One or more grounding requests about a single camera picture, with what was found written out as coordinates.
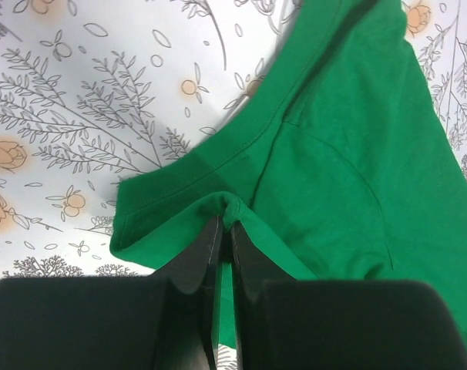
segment seam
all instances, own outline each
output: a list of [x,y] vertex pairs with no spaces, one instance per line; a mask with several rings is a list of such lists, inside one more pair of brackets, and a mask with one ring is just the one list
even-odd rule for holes
[[138,206],[134,206],[130,209],[127,210],[127,212],[125,213],[125,215],[127,214],[131,214],[132,212],[134,211],[137,211],[137,210],[141,210],[145,207],[148,207],[148,206],[151,206],[153,205],[154,203],[160,201],[160,200],[163,200],[163,199],[166,199],[168,197],[173,197],[175,195],[177,195],[178,193],[188,189],[189,187],[193,186],[195,183],[203,180],[204,178],[208,177],[209,175],[217,172],[219,169],[221,169],[222,167],[224,167],[225,165],[227,165],[231,160],[235,159],[237,156],[239,156],[243,151],[247,150],[251,145],[253,145],[268,129],[268,127],[270,126],[271,124],[271,121],[273,120],[274,116],[279,112],[281,111],[282,109],[285,109],[285,111],[288,111],[288,107],[284,107],[285,103],[287,102],[288,100],[288,97],[289,96],[292,96],[293,95],[293,92],[295,89],[299,89],[300,87],[297,87],[298,83],[301,81],[301,77],[309,70],[310,68],[310,65],[313,65],[314,64],[314,55],[317,55],[321,49],[326,45],[326,41],[328,40],[328,35],[330,34],[330,31],[333,29],[333,25],[334,25],[334,22],[335,22],[335,19],[337,18],[337,16],[340,14],[340,11],[341,11],[341,1],[339,1],[339,4],[338,4],[338,7],[336,9],[336,11],[334,12],[333,14],[333,19],[331,20],[331,23],[330,25],[328,26],[328,28],[326,29],[325,33],[324,33],[324,36],[322,37],[321,39],[321,42],[319,44],[319,46],[314,50],[314,54],[312,55],[312,57],[309,58],[309,60],[306,61],[306,63],[304,64],[304,67],[301,69],[301,72],[299,73],[298,77],[294,80],[294,83],[292,84],[292,86],[289,88],[288,92],[287,92],[287,95],[283,98],[283,100],[281,101],[281,104],[273,109],[271,111],[271,113],[268,115],[269,116],[269,119],[267,119],[266,121],[266,124],[264,124],[264,126],[262,126],[260,128],[260,130],[258,131],[258,133],[256,135],[254,135],[254,137],[250,140],[248,140],[244,145],[242,145],[238,150],[236,150],[233,154],[229,155],[226,159],[223,159],[220,161],[220,164],[215,168],[215,170],[212,170],[206,174],[204,174],[203,176],[201,177],[193,177],[191,178],[191,180],[188,182],[188,184],[185,186],[185,187],[175,187],[175,188],[172,188],[171,190],[168,190],[167,192],[165,192],[164,194],[160,194],[160,195],[157,195],[155,197],[151,197],[151,198],[148,198],[147,200],[141,202],[140,205]]
[[[219,228],[220,228],[220,221],[218,220],[218,216],[217,216],[217,228],[215,230],[215,236],[213,237],[213,241],[210,244],[211,252],[213,252],[213,247],[215,245],[215,242],[217,241]],[[208,265],[211,264],[211,258],[213,258],[213,253],[210,253],[210,258],[208,258]]]
[[[125,216],[124,218],[124,225],[123,225],[123,228],[122,228],[122,231],[120,233],[120,237],[119,237],[119,244],[118,244],[118,248],[119,250],[118,251],[122,251],[124,248],[122,248],[122,245],[123,245],[123,238],[124,238],[124,235],[126,235],[126,230],[127,230],[127,221],[128,221],[129,217],[128,216]],[[133,232],[131,232],[131,234],[129,235],[129,239],[132,238],[133,236]]]
[[331,145],[330,143],[327,143],[326,141],[314,136],[313,134],[311,133],[308,133],[307,131],[305,131],[304,129],[300,128],[298,125],[294,124],[294,123],[286,123],[287,125],[290,125],[290,126],[293,126],[295,127],[297,130],[300,130],[302,132],[303,135],[315,140],[315,141],[318,141],[319,143],[327,146],[328,148],[330,148],[331,150],[333,150],[344,162],[346,162],[347,165],[350,166],[350,168],[352,168],[352,170],[358,175],[358,177],[361,179],[362,183],[368,188],[368,190],[371,192],[372,196],[374,197],[375,199],[375,202],[376,204],[378,205],[378,208],[379,208],[379,216],[381,218],[381,225],[382,225],[382,233],[383,233],[383,236],[384,236],[384,241],[385,241],[385,248],[386,248],[386,251],[388,253],[388,258],[389,258],[389,263],[391,264],[391,269],[394,271],[395,270],[395,264],[393,263],[393,259],[392,259],[392,256],[391,256],[391,252],[389,250],[389,242],[388,242],[388,232],[386,231],[386,227],[385,227],[385,218],[384,218],[384,213],[382,211],[382,205],[381,205],[381,202],[379,201],[376,193],[374,192],[374,190],[372,189],[371,187],[371,184],[367,181],[367,179],[361,174],[360,171],[357,170],[357,168],[355,167],[355,165],[346,157],[344,156],[343,154],[341,154],[341,152],[333,145]]

